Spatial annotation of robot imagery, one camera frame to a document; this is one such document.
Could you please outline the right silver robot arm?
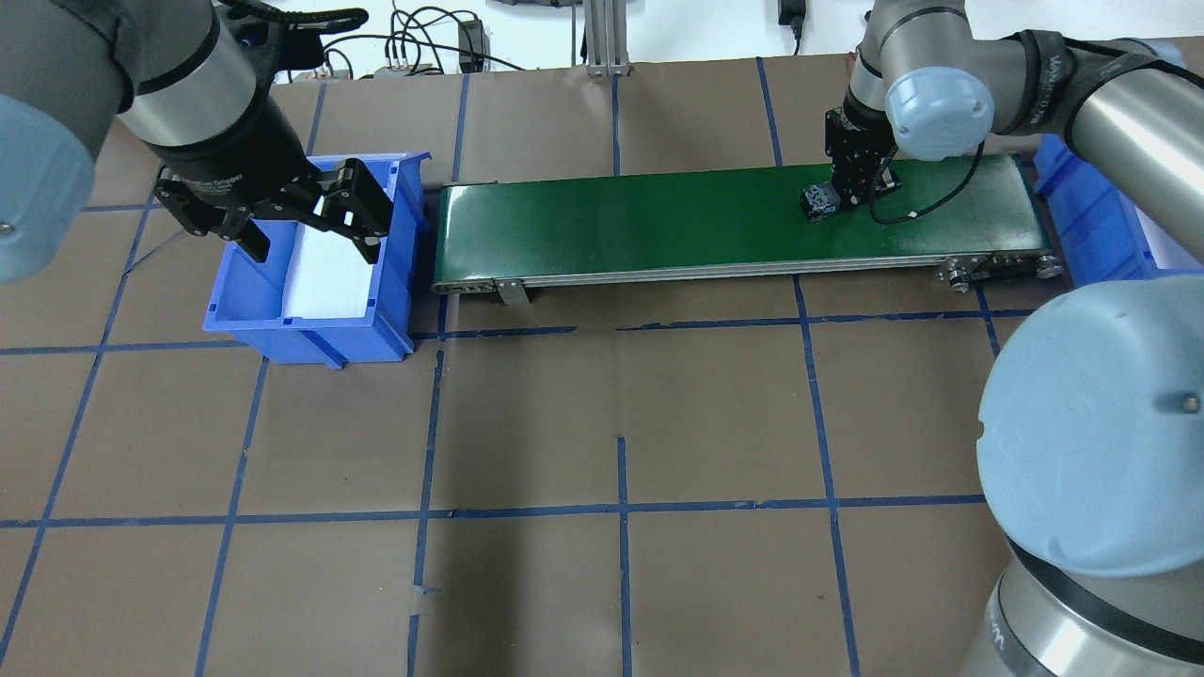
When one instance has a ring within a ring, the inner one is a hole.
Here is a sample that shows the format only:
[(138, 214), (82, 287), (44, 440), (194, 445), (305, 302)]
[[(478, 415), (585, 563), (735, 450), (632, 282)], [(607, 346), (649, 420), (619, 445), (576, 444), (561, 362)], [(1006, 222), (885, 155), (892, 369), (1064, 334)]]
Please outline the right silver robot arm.
[[(1054, 133), (1202, 258), (1202, 77), (1139, 39), (975, 39), (962, 1), (878, 1), (827, 117), (811, 217), (877, 206), (895, 154)], [(976, 473), (1011, 557), (962, 676), (1202, 673), (1202, 277), (1104, 281), (990, 370)]]

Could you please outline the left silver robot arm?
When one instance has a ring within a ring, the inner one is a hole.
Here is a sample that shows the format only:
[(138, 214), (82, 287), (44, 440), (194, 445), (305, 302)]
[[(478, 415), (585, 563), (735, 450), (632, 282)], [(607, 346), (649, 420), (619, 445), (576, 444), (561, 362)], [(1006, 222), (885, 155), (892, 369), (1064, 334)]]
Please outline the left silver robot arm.
[(262, 1), (5, 1), (2, 279), (55, 257), (116, 120), (163, 163), (153, 198), (185, 232), (266, 261), (259, 220), (295, 220), (378, 261), (391, 198), (361, 160), (313, 165), (270, 94), (277, 72), (321, 60), (323, 35), (367, 17)]

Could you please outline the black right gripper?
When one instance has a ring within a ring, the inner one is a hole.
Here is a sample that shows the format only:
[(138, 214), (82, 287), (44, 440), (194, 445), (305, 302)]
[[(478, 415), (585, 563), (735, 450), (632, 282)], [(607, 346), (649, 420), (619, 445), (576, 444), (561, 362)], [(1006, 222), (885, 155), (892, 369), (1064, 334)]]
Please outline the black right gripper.
[(825, 151), (832, 176), (827, 198), (836, 210), (854, 208), (902, 187), (891, 169), (895, 133), (881, 112), (836, 107), (825, 114)]

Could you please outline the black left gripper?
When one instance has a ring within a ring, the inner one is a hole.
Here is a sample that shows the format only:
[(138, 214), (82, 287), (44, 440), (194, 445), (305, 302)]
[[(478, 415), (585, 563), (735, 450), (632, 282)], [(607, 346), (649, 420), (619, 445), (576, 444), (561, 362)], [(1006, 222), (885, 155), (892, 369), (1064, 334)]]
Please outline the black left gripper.
[(309, 161), (268, 94), (216, 137), (150, 149), (173, 175), (157, 181), (155, 195), (189, 234), (232, 241), (262, 264), (271, 241), (256, 222), (296, 220), (350, 240), (370, 266), (379, 261), (394, 214), (380, 181), (354, 157), (327, 170)]

